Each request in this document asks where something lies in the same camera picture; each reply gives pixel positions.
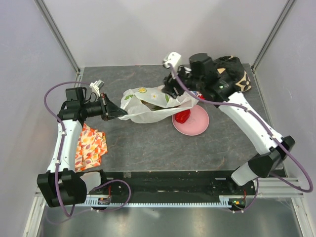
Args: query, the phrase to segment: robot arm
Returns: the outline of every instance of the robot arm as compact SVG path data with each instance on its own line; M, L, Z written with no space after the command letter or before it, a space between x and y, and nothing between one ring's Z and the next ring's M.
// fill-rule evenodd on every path
M212 59L206 53L195 54L190 57L189 61L190 70L181 65L181 56L172 52L164 59L163 65L165 68L172 65L188 89L200 91L206 100L223 103L223 105L216 107L239 126L258 152L257 155L232 173L232 180L237 185L242 186L257 177L267 177L286 158L285 152L254 116L238 107L224 105L225 103L244 105L248 110L252 110L258 115L240 92L240 87L236 86L230 77L221 77L218 74ZM174 78L175 75L171 73L164 79L162 91L176 98L182 95L184 90ZM269 125L267 126L274 137L290 151L295 144L294 139L291 136L283 137Z
M85 202L87 193L101 184L99 172L88 172L82 176L75 173L75 155L78 138L86 118L101 116L103 120L110 120L127 114L125 110L113 104L106 94L99 92L103 84L102 81L97 81L90 85L92 91L97 95L95 102L85 100L84 91L86 88L66 89L67 100L63 103L58 114L65 126L65 133L59 123L53 158L47 172L39 174L37 178L38 186L50 207L60 206L55 188L56 163L59 163L58 187L64 205ZM57 156L63 134L65 135L63 149L58 161Z

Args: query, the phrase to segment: pink plate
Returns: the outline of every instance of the pink plate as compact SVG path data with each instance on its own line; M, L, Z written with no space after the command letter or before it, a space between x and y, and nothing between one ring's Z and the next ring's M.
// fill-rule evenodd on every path
M172 123L174 127L184 135L196 136L207 129L209 117L205 109L203 109L200 105L195 105L191 109L191 114L187 121L179 123L176 121L175 115L173 115Z

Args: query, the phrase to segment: gray wall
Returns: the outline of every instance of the gray wall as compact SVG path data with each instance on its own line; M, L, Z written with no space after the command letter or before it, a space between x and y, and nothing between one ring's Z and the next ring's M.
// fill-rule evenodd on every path
M286 0L45 0L80 67L185 61L198 52L253 63Z
M20 237L57 137L44 93L76 74L34 1L1 1L0 32L0 236ZM50 97L54 111L64 91Z
M299 0L256 72L275 128L296 140L293 155L316 185L316 2ZM287 171L302 172L287 161ZM316 221L316 193L306 195Z

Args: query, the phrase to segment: black fabric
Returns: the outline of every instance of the black fabric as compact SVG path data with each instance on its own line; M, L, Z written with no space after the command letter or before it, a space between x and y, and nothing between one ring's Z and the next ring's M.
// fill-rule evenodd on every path
M240 91L245 92L251 89L251 81L239 58L224 56L214 60L214 64L221 76L230 77L240 88Z

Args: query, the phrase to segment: orange fabric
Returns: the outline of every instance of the orange fabric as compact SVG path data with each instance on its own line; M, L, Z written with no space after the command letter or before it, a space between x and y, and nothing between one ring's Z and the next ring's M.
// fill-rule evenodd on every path
M105 133L84 124L78 139L75 168L80 172L101 165L101 156L108 152Z

